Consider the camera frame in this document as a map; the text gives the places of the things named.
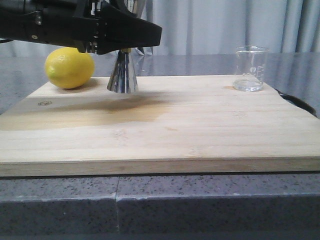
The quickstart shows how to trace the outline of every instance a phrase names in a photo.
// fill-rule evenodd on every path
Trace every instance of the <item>robotic arm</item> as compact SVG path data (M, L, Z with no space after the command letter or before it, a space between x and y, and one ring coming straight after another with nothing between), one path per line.
M123 0L0 0L0 38L74 47L81 53L160 44L162 28Z

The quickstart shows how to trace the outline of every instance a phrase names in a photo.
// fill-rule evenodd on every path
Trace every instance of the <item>lemon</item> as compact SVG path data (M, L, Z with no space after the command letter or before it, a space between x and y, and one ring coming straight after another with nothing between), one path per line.
M73 47L62 47L48 55L44 70L52 84L73 89L89 81L95 71L95 62L89 53L78 52Z

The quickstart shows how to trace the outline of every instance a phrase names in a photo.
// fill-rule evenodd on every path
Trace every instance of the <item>curtain fold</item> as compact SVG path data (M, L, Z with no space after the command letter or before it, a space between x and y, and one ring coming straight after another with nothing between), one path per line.
M244 45L320 52L320 0L146 0L142 18L163 28L161 43L132 54L233 54ZM47 56L56 48L14 41L0 44L0 56Z

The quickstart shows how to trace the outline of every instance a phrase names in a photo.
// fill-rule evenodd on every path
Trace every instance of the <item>black cable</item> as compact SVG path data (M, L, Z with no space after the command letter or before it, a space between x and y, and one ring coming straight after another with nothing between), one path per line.
M11 40L11 39L3 39L3 40L0 40L0 44L12 42L12 41L13 41L13 40Z

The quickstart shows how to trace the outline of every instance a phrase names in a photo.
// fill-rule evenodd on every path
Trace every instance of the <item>stainless steel cone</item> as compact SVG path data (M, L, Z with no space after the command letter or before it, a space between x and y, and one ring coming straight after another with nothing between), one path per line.
M138 90L137 76L129 50L119 50L107 89L120 94L130 94Z

